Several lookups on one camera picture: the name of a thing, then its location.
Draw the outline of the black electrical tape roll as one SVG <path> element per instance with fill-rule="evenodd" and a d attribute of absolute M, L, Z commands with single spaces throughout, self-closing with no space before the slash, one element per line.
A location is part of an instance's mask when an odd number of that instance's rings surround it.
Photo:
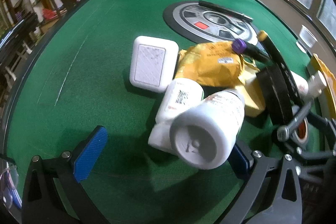
<path fill-rule="evenodd" d="M 292 134 L 292 139 L 295 143 L 301 146 L 306 146 L 309 140 L 308 121 L 306 118 L 299 124 Z"/>

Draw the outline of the white bottle green cross label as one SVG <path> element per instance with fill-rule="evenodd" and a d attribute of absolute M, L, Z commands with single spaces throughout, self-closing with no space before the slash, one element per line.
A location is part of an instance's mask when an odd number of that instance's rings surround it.
<path fill-rule="evenodd" d="M 244 108 L 243 94 L 237 89 L 211 94 L 173 120 L 172 149 L 194 168 L 209 170 L 221 166 L 236 143 Z"/>

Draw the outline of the black plastic fan-shaped part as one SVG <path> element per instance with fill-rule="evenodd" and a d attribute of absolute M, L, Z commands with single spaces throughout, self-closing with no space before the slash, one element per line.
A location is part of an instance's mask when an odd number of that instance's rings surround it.
<path fill-rule="evenodd" d="M 285 79 L 277 65 L 265 67 L 256 74 L 264 96 L 266 110 L 273 125 L 285 125 L 293 119 L 291 100 Z"/>

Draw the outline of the purple capped black marker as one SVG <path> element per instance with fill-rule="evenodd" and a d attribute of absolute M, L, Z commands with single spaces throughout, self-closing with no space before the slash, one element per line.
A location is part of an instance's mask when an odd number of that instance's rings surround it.
<path fill-rule="evenodd" d="M 261 63 L 270 62 L 269 56 L 258 47 L 245 42 L 242 39 L 235 39 L 231 44 L 232 50 L 238 55 L 245 55 Z"/>

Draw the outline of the white USB charger block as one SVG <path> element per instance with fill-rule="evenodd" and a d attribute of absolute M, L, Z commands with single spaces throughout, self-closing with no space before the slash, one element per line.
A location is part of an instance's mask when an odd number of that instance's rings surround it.
<path fill-rule="evenodd" d="M 150 36 L 135 38 L 130 83 L 151 92 L 165 92 L 173 79 L 178 53 L 179 46 L 172 40 Z"/>

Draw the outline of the small white pill bottle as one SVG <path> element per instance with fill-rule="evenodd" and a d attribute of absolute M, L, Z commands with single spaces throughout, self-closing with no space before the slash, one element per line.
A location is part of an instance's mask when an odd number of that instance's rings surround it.
<path fill-rule="evenodd" d="M 322 94 L 327 87 L 327 82 L 320 71 L 311 75 L 308 80 L 291 71 L 294 82 L 297 85 L 299 95 L 304 100 L 315 99 Z"/>

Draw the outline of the yellow taped white tray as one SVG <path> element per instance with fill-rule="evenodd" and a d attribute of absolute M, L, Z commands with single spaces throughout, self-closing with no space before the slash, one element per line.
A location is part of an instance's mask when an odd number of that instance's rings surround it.
<path fill-rule="evenodd" d="M 307 65 L 310 77 L 307 81 L 306 97 L 317 98 L 322 116 L 335 119 L 335 75 L 326 64 L 314 53 Z"/>

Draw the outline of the white bottle red text label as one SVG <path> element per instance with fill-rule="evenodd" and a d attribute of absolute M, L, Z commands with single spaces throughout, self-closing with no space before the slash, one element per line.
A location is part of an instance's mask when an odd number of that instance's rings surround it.
<path fill-rule="evenodd" d="M 197 105 L 204 98 L 203 88 L 195 81 L 177 78 L 171 81 L 155 117 L 148 145 L 163 152 L 175 154 L 170 143 L 170 128 L 179 114 Z"/>

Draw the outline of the crumpled yellow paper bag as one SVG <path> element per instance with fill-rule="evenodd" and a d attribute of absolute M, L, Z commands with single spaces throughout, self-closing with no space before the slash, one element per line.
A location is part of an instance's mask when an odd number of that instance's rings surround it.
<path fill-rule="evenodd" d="M 236 88 L 245 101 L 245 115 L 256 117 L 266 108 L 256 79 L 260 69 L 234 53 L 229 41 L 202 43 L 179 51 L 175 78 L 191 79 L 204 87 Z"/>

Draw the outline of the clear plastic water cup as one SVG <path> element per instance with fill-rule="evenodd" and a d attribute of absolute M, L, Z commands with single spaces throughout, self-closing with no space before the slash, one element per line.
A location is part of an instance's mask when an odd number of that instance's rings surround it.
<path fill-rule="evenodd" d="M 302 25 L 299 32 L 298 40 L 296 42 L 298 48 L 303 53 L 308 53 L 316 42 L 316 37 L 310 32 L 310 30 L 306 26 Z"/>

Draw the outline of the round mahjong table control panel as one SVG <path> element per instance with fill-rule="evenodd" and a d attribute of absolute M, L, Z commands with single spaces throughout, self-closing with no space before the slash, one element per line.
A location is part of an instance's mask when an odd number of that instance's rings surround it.
<path fill-rule="evenodd" d="M 198 1 L 173 3 L 163 11 L 165 23 L 195 43 L 242 39 L 257 45 L 258 29 L 251 23 L 200 6 Z"/>

